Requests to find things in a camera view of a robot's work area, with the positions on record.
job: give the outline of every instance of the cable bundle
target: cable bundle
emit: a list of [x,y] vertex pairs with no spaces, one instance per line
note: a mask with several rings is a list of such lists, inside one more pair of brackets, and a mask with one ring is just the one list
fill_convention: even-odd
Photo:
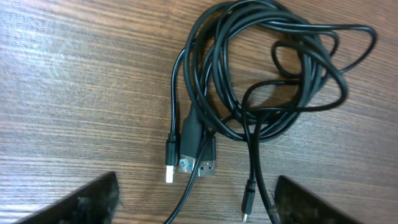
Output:
[[[278,40],[271,48],[272,59],[279,73],[285,79],[267,80],[253,84],[246,91],[240,103],[232,89],[228,66],[228,44],[238,33],[251,26],[265,27],[285,35],[285,40]],[[365,53],[343,69],[337,69],[331,62],[331,58],[340,43],[336,30],[359,30],[367,32],[371,36],[371,43]],[[327,35],[334,40],[331,52],[328,52],[322,45],[320,35]],[[201,58],[200,55],[210,39],[214,39],[214,43],[204,52],[205,56]],[[207,9],[193,25],[185,48],[181,51],[175,63],[172,74],[172,126],[170,135],[178,134],[176,76],[180,63],[183,61],[184,79],[192,102],[192,109],[196,110],[199,120],[207,128],[207,139],[210,139],[215,133],[220,133],[232,140],[247,142],[250,155],[250,176],[246,190],[248,185],[254,186],[257,182],[271,222],[278,223],[277,214],[271,212],[272,203],[267,195],[262,178],[259,143],[283,134],[294,124],[301,112],[330,110],[341,105],[348,96],[348,86],[343,74],[369,55],[376,44],[376,39],[376,31],[371,27],[310,24],[273,0],[243,0],[214,5]],[[300,73],[293,74],[282,67],[276,54],[278,47],[287,47],[297,52],[301,63]],[[213,78],[219,98],[231,113],[227,118],[219,118],[206,98],[210,76]],[[315,94],[331,78],[336,81],[340,89],[340,97],[327,105],[307,106]],[[290,101],[279,106],[250,108],[248,99],[251,93],[256,88],[267,85],[296,86],[297,91]],[[232,119],[242,124],[244,133],[237,133],[226,125]],[[255,125],[253,132],[249,130],[250,125]],[[197,164],[201,161],[202,149],[197,158],[199,161]],[[180,203],[165,223],[171,223],[177,216],[189,195],[196,175],[197,169],[194,169]],[[244,197],[243,207],[244,203],[249,204],[247,206],[251,210],[252,202],[245,202]]]

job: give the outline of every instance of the wooden table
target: wooden table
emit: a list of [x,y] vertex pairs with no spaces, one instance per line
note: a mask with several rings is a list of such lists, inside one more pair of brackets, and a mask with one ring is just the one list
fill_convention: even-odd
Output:
[[[123,203],[114,223],[166,219],[188,180],[178,174],[173,184],[164,182],[170,73],[196,18],[215,2],[0,2],[0,223],[41,209],[108,170],[118,173]],[[313,23],[373,26],[379,42],[347,74],[351,91],[343,106],[303,114],[285,135],[261,144],[268,188],[273,191],[284,174],[365,223],[398,223],[398,2],[280,2]],[[338,67],[369,41],[359,32],[342,37]],[[251,84],[278,77],[270,55],[276,38],[252,28],[231,42],[239,98]],[[280,57],[298,69],[293,52]],[[256,100],[273,92],[263,88]],[[277,90],[268,103],[290,94]],[[330,83],[312,103],[337,96]],[[178,98],[184,118],[190,101],[182,75]],[[197,180],[175,223],[240,223],[248,150],[243,142],[217,139],[216,175]],[[269,222],[259,195],[249,222]]]

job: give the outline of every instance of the black object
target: black object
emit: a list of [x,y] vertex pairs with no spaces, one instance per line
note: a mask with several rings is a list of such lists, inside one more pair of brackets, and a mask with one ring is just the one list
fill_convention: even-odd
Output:
[[275,203],[281,224],[361,224],[283,175],[276,185]]
[[108,172],[59,202],[17,223],[110,224],[118,202],[118,180],[114,172]]
[[191,106],[182,126],[180,155],[196,158],[201,145],[202,134],[203,123],[199,120],[197,111]]
[[256,194],[256,181],[248,180],[244,188],[241,210],[243,215],[250,215]]
[[211,141],[206,142],[205,148],[203,150],[202,160],[203,161],[215,161],[216,160],[216,138],[215,137],[212,137]]
[[[229,74],[228,45],[242,30],[258,26],[280,32],[284,40],[278,40],[271,48],[272,60],[280,75],[280,80],[264,80],[253,84],[239,101],[233,91]],[[370,35],[371,41],[364,53],[344,68],[336,68],[332,57],[340,44],[338,30],[355,30]],[[321,42],[321,35],[329,36],[334,46],[329,52]],[[214,40],[210,48],[208,42]],[[172,77],[172,122],[170,133],[177,130],[177,72],[183,62],[183,75],[188,95],[198,119],[212,134],[220,133],[234,141],[245,141],[249,149],[249,180],[256,181],[264,207],[271,223],[279,223],[273,204],[268,196],[262,176],[259,143],[270,141],[285,133],[299,118],[302,112],[324,111],[342,105],[348,97],[348,84],[344,73],[361,63],[376,46],[377,33],[369,26],[357,24],[311,24],[304,18],[290,12],[285,6],[274,0],[240,0],[221,2],[207,9],[194,23],[185,47],[175,62]],[[285,47],[297,52],[301,71],[298,74],[288,72],[279,62],[277,49]],[[231,113],[220,118],[218,110],[206,97],[210,77],[215,85],[221,102]],[[309,106],[312,98],[333,79],[340,91],[336,101],[320,106]],[[259,106],[251,108],[251,93],[262,86],[295,86],[296,92],[291,99],[276,106]],[[226,123],[236,120],[242,124],[244,133],[237,133]],[[199,148],[198,154],[205,147]],[[192,172],[180,202],[166,220],[171,223],[181,210],[186,197],[195,181],[196,173]]]
[[171,135],[166,141],[165,165],[176,166],[178,162],[179,134]]

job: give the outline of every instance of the usb cable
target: usb cable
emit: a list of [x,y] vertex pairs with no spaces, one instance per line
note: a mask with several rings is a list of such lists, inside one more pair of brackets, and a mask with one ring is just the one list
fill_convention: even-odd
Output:
[[[284,79],[264,80],[253,84],[245,92],[243,100],[239,102],[234,94],[229,74],[228,44],[242,30],[254,25],[285,35],[285,40],[278,40],[271,48],[272,59]],[[371,36],[370,44],[362,56],[341,69],[337,69],[331,61],[340,43],[336,30],[358,30]],[[322,45],[321,35],[327,35],[334,40],[334,46],[330,52]],[[206,48],[206,44],[211,40],[214,40],[211,47]],[[250,173],[241,205],[243,222],[251,213],[255,186],[257,186],[271,223],[279,223],[279,216],[268,196],[262,177],[259,143],[270,141],[285,133],[303,112],[325,111],[342,105],[348,97],[348,85],[343,74],[357,66],[371,53],[376,40],[377,34],[372,27],[310,24],[274,0],[222,2],[207,9],[194,23],[172,72],[170,136],[173,139],[178,133],[176,131],[178,113],[175,86],[177,70],[181,62],[183,62],[185,85],[192,105],[183,124],[179,146],[176,150],[167,151],[166,158],[172,157],[167,155],[168,153],[176,153],[178,159],[172,160],[173,164],[175,162],[174,167],[177,166],[178,161],[180,170],[191,173],[191,177],[182,198],[165,223],[171,223],[183,207],[198,173],[203,170],[202,174],[205,175],[209,167],[213,166],[208,161],[214,161],[216,156],[212,151],[215,151],[215,146],[213,149],[215,133],[220,133],[234,141],[244,141],[248,145]],[[287,47],[297,52],[301,61],[299,74],[288,72],[280,64],[276,54],[279,47]],[[212,77],[218,97],[231,113],[227,118],[219,118],[206,97],[210,77]],[[338,99],[325,105],[308,106],[311,99],[331,79],[337,83],[340,90]],[[270,85],[295,86],[297,91],[290,101],[281,105],[250,107],[248,101],[251,93],[259,87]],[[227,125],[232,119],[242,125],[243,133],[237,133]]]

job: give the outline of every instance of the usb plug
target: usb plug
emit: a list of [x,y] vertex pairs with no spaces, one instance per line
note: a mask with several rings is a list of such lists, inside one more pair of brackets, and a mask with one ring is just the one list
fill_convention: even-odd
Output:
[[251,209],[254,203],[254,195],[256,193],[256,181],[248,180],[246,187],[244,188],[244,194],[242,199],[242,222],[246,223],[248,216],[251,213]]
[[188,116],[182,124],[180,141],[179,171],[191,174],[195,166],[198,150],[203,134],[203,124],[199,120],[197,111],[191,106]]
[[169,135],[169,138],[166,141],[166,183],[173,182],[174,170],[178,165],[178,140],[178,135]]
[[203,152],[203,159],[199,165],[199,177],[212,176],[215,173],[215,161],[216,161],[216,138],[213,137],[211,141],[208,141],[205,145]]

